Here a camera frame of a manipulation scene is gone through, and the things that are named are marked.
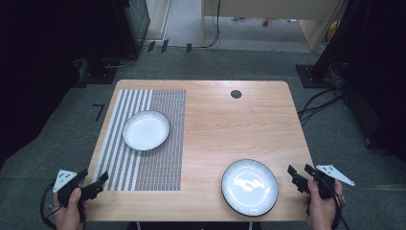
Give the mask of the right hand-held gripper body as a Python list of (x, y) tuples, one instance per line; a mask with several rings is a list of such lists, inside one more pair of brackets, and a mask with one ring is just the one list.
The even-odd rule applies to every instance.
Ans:
[(312, 177), (318, 183), (319, 195), (322, 199), (333, 197), (336, 180), (351, 186), (355, 185), (353, 180), (349, 179), (333, 165), (317, 165)]

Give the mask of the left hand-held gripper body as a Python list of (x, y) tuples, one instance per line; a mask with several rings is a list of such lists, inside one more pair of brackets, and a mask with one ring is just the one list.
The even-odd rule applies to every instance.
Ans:
[(66, 205), (71, 193), (79, 186), (76, 184), (78, 172), (59, 170), (56, 176), (53, 192), (57, 194), (60, 205)]

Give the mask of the small white plate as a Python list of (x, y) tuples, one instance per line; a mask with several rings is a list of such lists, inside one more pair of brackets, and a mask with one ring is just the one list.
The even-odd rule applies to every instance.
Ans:
[(124, 142), (133, 150), (153, 150), (169, 137), (168, 118), (158, 111), (141, 111), (131, 116), (124, 124)]

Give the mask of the person's left hand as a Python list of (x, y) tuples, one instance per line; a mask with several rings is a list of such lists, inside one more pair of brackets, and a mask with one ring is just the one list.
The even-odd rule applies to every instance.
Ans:
[(76, 188), (70, 195), (68, 207), (59, 207), (57, 193), (53, 194), (53, 212), (56, 230), (84, 230), (84, 223), (80, 221), (78, 209), (81, 189)]

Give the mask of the person's right hand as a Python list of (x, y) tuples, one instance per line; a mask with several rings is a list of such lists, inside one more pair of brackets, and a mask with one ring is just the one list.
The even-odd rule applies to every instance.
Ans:
[(318, 184), (312, 179), (307, 182), (307, 186), (310, 196), (304, 197), (303, 203), (309, 207), (309, 215), (307, 216), (309, 230), (331, 230), (336, 216), (336, 205), (341, 203), (342, 183), (338, 180), (335, 181), (336, 200), (333, 198), (321, 199)]

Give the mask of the large white plate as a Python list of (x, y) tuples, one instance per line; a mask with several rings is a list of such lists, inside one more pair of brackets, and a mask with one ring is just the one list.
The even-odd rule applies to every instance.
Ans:
[(275, 206), (279, 184), (264, 164), (253, 159), (241, 159), (225, 170), (221, 191), (234, 211), (246, 217), (260, 217)]

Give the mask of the striped woven placemat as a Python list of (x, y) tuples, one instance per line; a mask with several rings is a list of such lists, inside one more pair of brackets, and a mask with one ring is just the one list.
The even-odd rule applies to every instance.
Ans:
[[(121, 89), (107, 130), (92, 159), (89, 180), (105, 172), (106, 191), (178, 191), (181, 187), (186, 92), (184, 90)], [(167, 140), (151, 150), (135, 150), (123, 139), (125, 122), (141, 111), (158, 111), (169, 120)]]

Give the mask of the black stand base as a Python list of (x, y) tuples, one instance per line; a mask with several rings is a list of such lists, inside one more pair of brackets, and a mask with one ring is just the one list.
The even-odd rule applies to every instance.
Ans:
[(79, 73), (81, 84), (111, 84), (115, 79), (117, 68), (102, 65), (100, 68), (92, 69), (91, 64), (84, 59), (79, 67)]
[(303, 88), (334, 88), (337, 86), (337, 82), (328, 69), (319, 68), (316, 65), (298, 64), (296, 70)]

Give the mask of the yellow object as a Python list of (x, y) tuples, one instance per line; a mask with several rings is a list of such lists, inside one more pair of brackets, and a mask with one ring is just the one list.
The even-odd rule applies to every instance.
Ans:
[(332, 39), (332, 37), (335, 35), (336, 31), (338, 30), (338, 27), (340, 25), (340, 20), (334, 20), (325, 35), (325, 43), (329, 43)]

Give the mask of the dark glass cabinet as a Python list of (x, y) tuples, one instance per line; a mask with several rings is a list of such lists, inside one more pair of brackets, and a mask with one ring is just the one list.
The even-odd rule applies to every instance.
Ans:
[(137, 47), (144, 43), (150, 23), (146, 0), (123, 0), (129, 29)]

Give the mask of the light wooden cabinet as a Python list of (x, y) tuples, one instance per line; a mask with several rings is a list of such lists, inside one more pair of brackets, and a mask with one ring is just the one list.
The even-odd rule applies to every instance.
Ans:
[(320, 45), (330, 24), (339, 18), (349, 0), (201, 0), (201, 41), (205, 44), (205, 18), (296, 19), (310, 51)]

